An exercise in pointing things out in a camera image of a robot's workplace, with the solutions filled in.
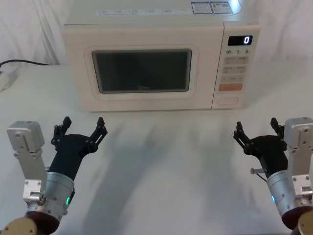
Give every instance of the label sticker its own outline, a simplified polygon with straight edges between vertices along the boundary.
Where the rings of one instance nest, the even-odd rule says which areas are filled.
[[[227,1],[211,1],[210,4],[214,14],[233,13]]]
[[[131,10],[98,10],[97,16],[159,16],[159,15],[190,15],[191,9],[164,8],[164,9],[131,9]]]
[[[194,14],[212,14],[209,1],[192,1],[191,6]]]

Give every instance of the orange button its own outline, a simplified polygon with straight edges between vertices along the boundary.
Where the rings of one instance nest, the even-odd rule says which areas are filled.
[[[240,91],[243,88],[242,83],[229,83],[229,84],[220,84],[220,92],[225,91]]]

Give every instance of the metal pin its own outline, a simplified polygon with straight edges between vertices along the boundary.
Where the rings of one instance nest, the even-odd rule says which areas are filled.
[[[266,170],[261,168],[261,169],[254,169],[254,168],[251,168],[250,169],[250,173],[251,174],[263,174],[263,173],[266,173]]]

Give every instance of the microwave oven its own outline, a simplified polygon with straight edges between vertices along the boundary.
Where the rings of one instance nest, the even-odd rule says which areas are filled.
[[[77,0],[63,29],[85,111],[239,108],[260,28],[243,0]]]

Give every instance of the cable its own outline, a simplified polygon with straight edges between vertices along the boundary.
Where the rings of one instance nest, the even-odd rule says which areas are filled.
[[[265,182],[267,182],[266,179],[264,179],[260,174],[256,174],[257,176],[259,176],[262,180],[264,180]]]
[[[34,65],[48,65],[48,64],[38,63],[34,61],[29,61],[29,60],[6,60],[0,63],[0,67],[4,64],[11,63],[11,62],[25,62],[25,63],[34,64]]]

